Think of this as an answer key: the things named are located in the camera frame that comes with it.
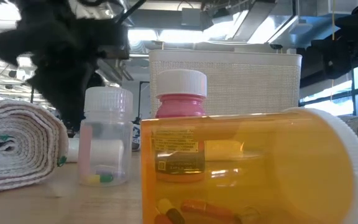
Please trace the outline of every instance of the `clear plastic bottle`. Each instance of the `clear plastic bottle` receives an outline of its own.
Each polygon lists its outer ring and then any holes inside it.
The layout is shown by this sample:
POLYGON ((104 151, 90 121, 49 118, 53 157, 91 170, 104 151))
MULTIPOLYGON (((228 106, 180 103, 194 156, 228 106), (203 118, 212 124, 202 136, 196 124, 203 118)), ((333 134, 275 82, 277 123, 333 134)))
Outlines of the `clear plastic bottle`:
MULTIPOLYGON (((157 77, 157 98, 161 106, 156 118, 204 116, 202 102, 206 99, 206 75, 195 70, 167 70, 157 77)), ((167 127, 156 133, 155 169, 157 179, 167 182, 194 182, 204 178, 205 151, 203 141, 176 141, 180 136, 191 138, 191 129, 167 127)))
POLYGON ((78 175, 81 184, 112 186, 128 180, 132 153, 132 93, 92 87, 85 96, 78 175))

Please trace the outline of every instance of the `rolled towel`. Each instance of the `rolled towel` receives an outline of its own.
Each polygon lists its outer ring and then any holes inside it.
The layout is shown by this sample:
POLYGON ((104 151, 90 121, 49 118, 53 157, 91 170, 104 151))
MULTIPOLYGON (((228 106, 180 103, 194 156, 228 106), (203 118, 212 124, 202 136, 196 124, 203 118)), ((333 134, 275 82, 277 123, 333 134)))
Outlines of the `rolled towel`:
POLYGON ((65 162, 66 127, 49 111, 0 101, 0 190, 35 184, 65 162))

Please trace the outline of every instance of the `table surface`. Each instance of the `table surface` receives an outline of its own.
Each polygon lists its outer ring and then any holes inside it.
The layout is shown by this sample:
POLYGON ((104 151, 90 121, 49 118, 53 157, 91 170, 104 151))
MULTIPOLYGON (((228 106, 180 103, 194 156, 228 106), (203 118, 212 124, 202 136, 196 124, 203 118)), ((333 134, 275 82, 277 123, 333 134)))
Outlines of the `table surface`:
POLYGON ((132 177, 116 187, 77 184, 76 164, 66 164, 46 183, 0 192, 0 223, 140 224, 140 156, 132 156, 132 177))

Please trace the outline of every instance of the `orange capsule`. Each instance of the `orange capsule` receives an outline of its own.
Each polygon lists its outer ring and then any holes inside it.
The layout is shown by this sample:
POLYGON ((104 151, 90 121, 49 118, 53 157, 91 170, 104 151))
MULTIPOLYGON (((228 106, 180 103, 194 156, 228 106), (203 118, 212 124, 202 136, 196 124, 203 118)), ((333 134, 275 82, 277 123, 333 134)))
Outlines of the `orange capsule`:
POLYGON ((234 219, 234 214, 230 209, 211 205, 200 200, 185 200, 180 209, 182 212, 197 213, 223 222, 231 222, 234 219))
POLYGON ((157 215, 154 218, 154 224, 173 224, 166 215, 157 215))

